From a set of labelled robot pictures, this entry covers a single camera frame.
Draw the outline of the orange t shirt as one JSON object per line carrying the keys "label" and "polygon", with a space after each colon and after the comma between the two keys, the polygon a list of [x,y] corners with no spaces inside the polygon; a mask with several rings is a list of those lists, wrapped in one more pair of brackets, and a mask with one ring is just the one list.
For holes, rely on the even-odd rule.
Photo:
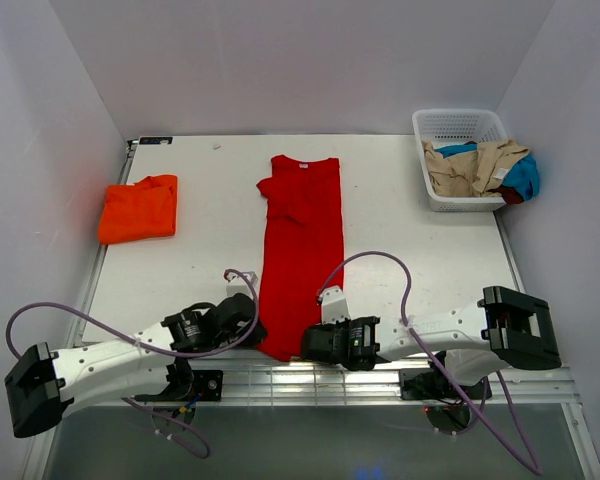
{"label": "orange t shirt", "polygon": [[114,245],[176,234],[178,177],[147,176],[132,185],[110,185],[98,226],[101,245]]}

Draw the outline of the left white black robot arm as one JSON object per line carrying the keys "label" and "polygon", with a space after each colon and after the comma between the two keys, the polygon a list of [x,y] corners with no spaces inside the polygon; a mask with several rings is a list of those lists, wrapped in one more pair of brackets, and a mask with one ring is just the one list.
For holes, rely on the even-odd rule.
{"label": "left white black robot arm", "polygon": [[217,401],[222,374],[190,362],[267,337],[256,304],[236,293],[219,304],[195,303],[134,334],[93,345],[29,347],[4,383],[13,434],[44,433],[78,410],[119,398],[143,403]]}

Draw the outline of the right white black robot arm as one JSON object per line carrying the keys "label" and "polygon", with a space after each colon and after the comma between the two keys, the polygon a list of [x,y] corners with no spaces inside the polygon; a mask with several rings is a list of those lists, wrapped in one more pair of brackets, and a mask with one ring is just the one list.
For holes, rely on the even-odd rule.
{"label": "right white black robot arm", "polygon": [[486,377],[503,368],[548,371],[562,365],[549,305],[501,286],[463,308],[402,320],[352,318],[344,292],[330,287],[319,297],[321,321],[301,338],[300,357],[371,371],[426,350],[434,357],[419,373],[399,376],[405,400],[452,404],[491,394]]}

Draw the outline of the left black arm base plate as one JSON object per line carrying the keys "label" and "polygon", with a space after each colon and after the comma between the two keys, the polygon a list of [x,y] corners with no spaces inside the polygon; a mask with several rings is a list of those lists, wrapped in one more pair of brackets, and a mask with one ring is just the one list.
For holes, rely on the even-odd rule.
{"label": "left black arm base plate", "polygon": [[192,400],[215,402],[222,397],[222,370],[191,370],[178,372],[167,369],[167,386],[158,394],[135,395],[138,402],[181,402]]}

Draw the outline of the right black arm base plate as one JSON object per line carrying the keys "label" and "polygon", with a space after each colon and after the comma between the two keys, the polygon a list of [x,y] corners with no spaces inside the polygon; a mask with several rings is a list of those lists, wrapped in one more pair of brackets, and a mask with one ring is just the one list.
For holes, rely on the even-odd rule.
{"label": "right black arm base plate", "polygon": [[[454,403],[462,397],[448,380],[433,369],[401,369],[398,373],[400,396],[403,400],[434,400]],[[462,386],[471,400],[490,399],[492,390],[488,380],[479,380],[473,386]]]}

